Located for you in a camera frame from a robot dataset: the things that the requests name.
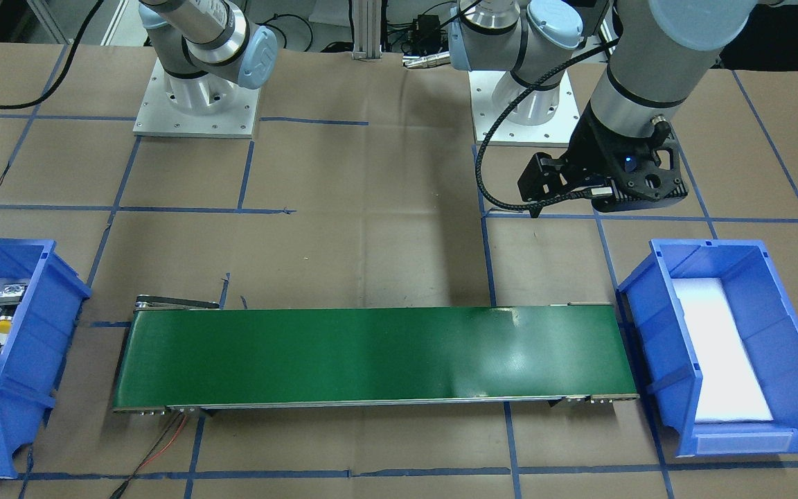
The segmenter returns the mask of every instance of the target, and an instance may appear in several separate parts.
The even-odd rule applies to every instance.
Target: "cable connector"
[[[430,69],[430,67],[444,66],[452,63],[452,54],[437,53],[409,60],[405,63],[408,69]]]
[[[587,199],[602,199],[604,197],[614,196],[614,189],[610,186],[605,187],[590,187],[583,191],[583,197]]]

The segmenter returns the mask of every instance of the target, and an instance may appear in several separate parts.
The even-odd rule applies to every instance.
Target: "table surface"
[[[105,497],[155,441],[162,418],[111,412],[139,294],[228,309],[615,303],[648,240],[719,237],[765,241],[798,313],[798,73],[704,77],[674,119],[683,202],[568,202],[531,220],[478,196],[465,73],[281,51],[254,141],[137,139],[154,57],[80,47],[51,99],[0,112],[0,237],[56,240],[94,293],[28,486],[0,482],[0,497]],[[40,95],[63,59],[0,44],[0,101]],[[604,68],[569,70],[579,108]],[[516,199],[535,151],[488,149],[488,187]],[[798,497],[796,455],[675,448],[647,397],[227,411],[190,422],[126,497]]]

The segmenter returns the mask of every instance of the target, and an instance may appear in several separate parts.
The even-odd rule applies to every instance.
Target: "blue storage bin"
[[[798,453],[798,318],[759,240],[652,240],[619,287],[633,312],[664,424],[678,457]],[[721,281],[741,344],[772,418],[696,421],[703,372],[674,279]]]
[[[0,239],[3,282],[28,284],[0,354],[0,478],[14,479],[12,455],[29,444],[69,348],[76,315],[91,290],[54,253],[53,240]]]

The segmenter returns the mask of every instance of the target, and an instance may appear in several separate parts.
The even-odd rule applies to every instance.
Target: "blue joint cap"
[[[452,16],[457,14],[457,7],[452,7]],[[460,20],[455,19],[449,24],[449,54],[452,57],[452,67],[459,71],[469,71],[470,58],[466,55],[466,47],[463,45],[463,31]]]
[[[529,19],[536,32],[554,44],[574,50],[583,32],[583,20],[574,7],[562,0],[532,0]]]
[[[165,19],[162,19],[161,15],[155,12],[155,10],[145,6],[145,4],[140,3],[139,12],[143,29],[156,29],[168,24]]]
[[[276,34],[266,26],[259,26],[254,32],[238,70],[238,86],[247,89],[259,89],[269,80],[276,66],[276,55],[279,45]]]

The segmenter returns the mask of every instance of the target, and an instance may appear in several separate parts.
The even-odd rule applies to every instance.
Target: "green conveyor belt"
[[[611,306],[140,310],[114,410],[635,394]]]

